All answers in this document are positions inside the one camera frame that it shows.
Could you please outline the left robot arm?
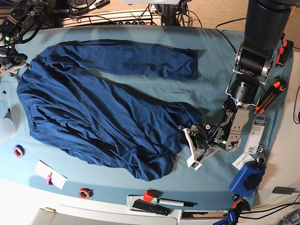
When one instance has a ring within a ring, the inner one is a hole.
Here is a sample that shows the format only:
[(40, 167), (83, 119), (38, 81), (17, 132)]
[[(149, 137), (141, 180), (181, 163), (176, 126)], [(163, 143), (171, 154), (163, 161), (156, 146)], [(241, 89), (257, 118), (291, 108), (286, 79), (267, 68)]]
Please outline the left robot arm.
[(257, 98), (274, 63), (274, 51), (284, 36), (284, 29), (297, 0), (250, 0), (248, 2), (244, 40), (236, 51), (234, 69), (226, 87), (226, 101), (222, 105), (220, 122), (207, 129), (193, 126), (191, 129), (192, 151), (199, 156), (225, 150), (236, 151), (247, 125), (250, 106), (255, 113), (263, 110), (267, 97)]

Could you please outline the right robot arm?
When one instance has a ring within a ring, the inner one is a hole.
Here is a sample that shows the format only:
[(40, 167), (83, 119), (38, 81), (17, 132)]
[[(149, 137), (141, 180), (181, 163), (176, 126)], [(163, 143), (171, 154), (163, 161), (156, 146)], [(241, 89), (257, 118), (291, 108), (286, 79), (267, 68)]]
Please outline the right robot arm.
[(37, 35), (47, 15), (47, 4), (46, 0), (20, 0), (12, 5), (0, 25), (0, 76), (30, 68), (28, 56), (19, 53), (15, 46), (26, 44)]

